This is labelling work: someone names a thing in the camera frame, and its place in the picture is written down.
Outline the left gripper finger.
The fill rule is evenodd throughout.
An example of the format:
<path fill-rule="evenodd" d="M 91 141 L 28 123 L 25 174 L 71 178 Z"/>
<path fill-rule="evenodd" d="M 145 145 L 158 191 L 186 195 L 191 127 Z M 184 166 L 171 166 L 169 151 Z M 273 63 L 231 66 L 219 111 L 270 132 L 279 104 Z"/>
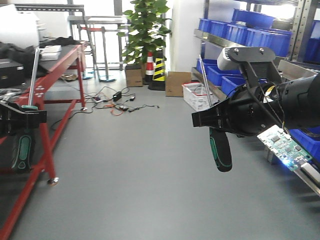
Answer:
<path fill-rule="evenodd" d="M 0 102 L 0 136 L 12 136 L 22 129 L 36 129 L 47 122 L 46 110 L 22 108 L 13 102 Z"/>

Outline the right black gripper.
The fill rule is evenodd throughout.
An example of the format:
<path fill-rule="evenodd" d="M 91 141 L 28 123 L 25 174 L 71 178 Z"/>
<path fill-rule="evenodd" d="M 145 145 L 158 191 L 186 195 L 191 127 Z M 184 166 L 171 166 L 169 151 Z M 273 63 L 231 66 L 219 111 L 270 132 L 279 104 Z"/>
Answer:
<path fill-rule="evenodd" d="M 281 90 L 272 83 L 248 89 L 235 88 L 229 98 L 191 114 L 193 127 L 211 127 L 220 132 L 251 137 L 285 123 Z"/>

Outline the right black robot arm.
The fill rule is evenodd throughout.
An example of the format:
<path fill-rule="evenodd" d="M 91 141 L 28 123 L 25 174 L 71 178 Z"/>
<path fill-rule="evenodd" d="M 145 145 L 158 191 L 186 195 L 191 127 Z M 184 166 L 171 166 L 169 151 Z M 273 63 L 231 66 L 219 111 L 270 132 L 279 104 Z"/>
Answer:
<path fill-rule="evenodd" d="M 257 135 L 277 125 L 291 129 L 320 125 L 320 77 L 262 82 L 238 87 L 227 99 L 209 109 L 192 113 L 194 127 L 211 127 L 244 137 Z"/>

